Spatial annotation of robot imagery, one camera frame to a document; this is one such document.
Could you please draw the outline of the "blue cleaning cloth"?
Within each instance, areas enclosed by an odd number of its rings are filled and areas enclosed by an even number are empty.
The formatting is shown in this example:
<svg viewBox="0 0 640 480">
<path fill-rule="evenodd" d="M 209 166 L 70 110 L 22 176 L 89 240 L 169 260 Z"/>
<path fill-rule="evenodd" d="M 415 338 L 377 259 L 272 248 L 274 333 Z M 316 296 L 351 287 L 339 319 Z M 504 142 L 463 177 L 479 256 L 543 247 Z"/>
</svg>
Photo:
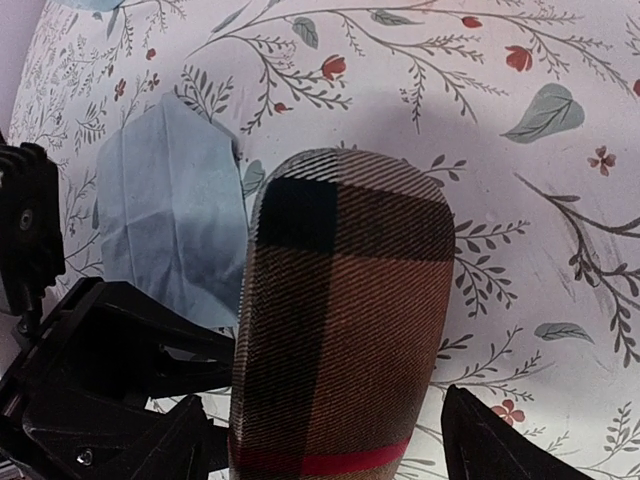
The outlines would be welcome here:
<svg viewBox="0 0 640 480">
<path fill-rule="evenodd" d="M 205 328 L 237 322 L 248 226 L 234 139 L 167 93 L 96 159 L 104 275 Z"/>
</svg>

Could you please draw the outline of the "brown striped glasses case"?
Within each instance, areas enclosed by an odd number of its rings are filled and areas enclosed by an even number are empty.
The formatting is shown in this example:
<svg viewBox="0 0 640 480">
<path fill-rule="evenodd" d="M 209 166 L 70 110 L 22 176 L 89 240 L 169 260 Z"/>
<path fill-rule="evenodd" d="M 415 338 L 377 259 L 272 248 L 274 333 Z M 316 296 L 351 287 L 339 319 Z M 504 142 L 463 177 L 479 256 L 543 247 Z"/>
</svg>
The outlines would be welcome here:
<svg viewBox="0 0 640 480">
<path fill-rule="evenodd" d="M 390 479 L 449 304 L 450 207 L 404 160 L 284 161 L 251 219 L 233 369 L 233 479 Z"/>
</svg>

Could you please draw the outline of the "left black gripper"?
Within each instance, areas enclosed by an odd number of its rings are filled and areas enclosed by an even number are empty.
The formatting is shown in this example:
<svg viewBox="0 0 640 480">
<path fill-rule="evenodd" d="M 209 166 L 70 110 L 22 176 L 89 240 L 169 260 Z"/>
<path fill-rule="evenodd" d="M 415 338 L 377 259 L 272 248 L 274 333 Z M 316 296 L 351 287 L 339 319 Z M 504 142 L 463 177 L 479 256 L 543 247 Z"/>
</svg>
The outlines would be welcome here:
<svg viewBox="0 0 640 480">
<path fill-rule="evenodd" d="M 127 282 L 82 280 L 48 317 L 28 290 L 11 309 L 25 345 L 1 381 L 1 451 L 33 479 L 162 479 L 165 422 L 147 401 L 231 385 L 232 338 Z"/>
</svg>

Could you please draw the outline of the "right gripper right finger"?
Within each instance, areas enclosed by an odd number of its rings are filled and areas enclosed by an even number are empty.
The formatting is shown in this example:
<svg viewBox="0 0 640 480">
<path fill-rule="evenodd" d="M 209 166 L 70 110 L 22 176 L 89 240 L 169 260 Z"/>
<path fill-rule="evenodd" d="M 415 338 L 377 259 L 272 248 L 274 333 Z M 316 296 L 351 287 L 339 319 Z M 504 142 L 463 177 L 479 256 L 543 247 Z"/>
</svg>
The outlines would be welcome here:
<svg viewBox="0 0 640 480">
<path fill-rule="evenodd" d="M 455 385 L 444 398 L 442 435 L 450 480 L 590 480 Z"/>
</svg>

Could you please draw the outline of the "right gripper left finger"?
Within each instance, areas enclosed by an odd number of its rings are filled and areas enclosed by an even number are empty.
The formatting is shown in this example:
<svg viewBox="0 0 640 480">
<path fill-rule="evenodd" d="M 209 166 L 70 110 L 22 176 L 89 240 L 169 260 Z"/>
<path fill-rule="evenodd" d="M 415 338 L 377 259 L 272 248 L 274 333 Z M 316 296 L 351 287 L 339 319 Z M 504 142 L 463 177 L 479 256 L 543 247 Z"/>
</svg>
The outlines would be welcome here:
<svg viewBox="0 0 640 480">
<path fill-rule="evenodd" d="M 207 479 L 228 467 L 227 430 L 187 395 L 144 434 L 140 452 L 140 479 Z"/>
</svg>

